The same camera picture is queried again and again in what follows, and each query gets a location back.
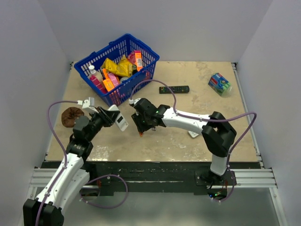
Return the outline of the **white red remote control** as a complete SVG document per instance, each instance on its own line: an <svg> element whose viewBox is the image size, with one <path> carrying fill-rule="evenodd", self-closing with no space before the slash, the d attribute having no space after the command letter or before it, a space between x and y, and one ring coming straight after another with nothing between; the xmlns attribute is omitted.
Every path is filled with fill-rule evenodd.
<svg viewBox="0 0 301 226"><path fill-rule="evenodd" d="M125 119L124 115L121 113L121 111L119 110L119 108L116 105L111 105L108 108L108 111L118 111L118 115L117 118L115 120L115 124L117 125L117 127L124 132L127 128L128 128L128 122Z"/></svg>

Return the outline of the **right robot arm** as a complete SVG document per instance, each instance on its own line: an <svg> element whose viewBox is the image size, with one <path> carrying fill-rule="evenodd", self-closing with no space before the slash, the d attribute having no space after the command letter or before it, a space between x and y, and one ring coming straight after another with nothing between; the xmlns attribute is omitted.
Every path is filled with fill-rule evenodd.
<svg viewBox="0 0 301 226"><path fill-rule="evenodd" d="M220 185L226 180L228 154L237 132L221 113L201 115L174 110L168 105L156 107L146 98L130 99L129 105L135 109L131 117L141 135L157 126L174 127L202 135L212 154L210 181Z"/></svg>

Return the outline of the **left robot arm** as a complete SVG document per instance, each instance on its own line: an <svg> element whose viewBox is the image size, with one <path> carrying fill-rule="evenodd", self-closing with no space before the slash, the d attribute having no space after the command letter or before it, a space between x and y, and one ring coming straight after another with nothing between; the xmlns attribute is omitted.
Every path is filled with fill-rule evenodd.
<svg viewBox="0 0 301 226"><path fill-rule="evenodd" d="M112 105L105 110L89 108L89 117L75 120L73 133L58 169L35 199L27 199L23 205L23 222L26 226L61 226L64 215L84 184L97 181L97 172L84 169L90 155L92 140L103 127L110 127L121 118L120 110Z"/></svg>

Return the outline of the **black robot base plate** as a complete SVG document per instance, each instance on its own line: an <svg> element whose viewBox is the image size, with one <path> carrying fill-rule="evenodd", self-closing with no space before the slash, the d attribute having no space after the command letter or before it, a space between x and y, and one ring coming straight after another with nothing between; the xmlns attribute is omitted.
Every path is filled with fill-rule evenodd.
<svg viewBox="0 0 301 226"><path fill-rule="evenodd" d="M208 184L201 176L209 172L210 164L196 161L87 161L82 168L89 172L90 179L109 174L121 177L101 179L101 196L124 191L207 195Z"/></svg>

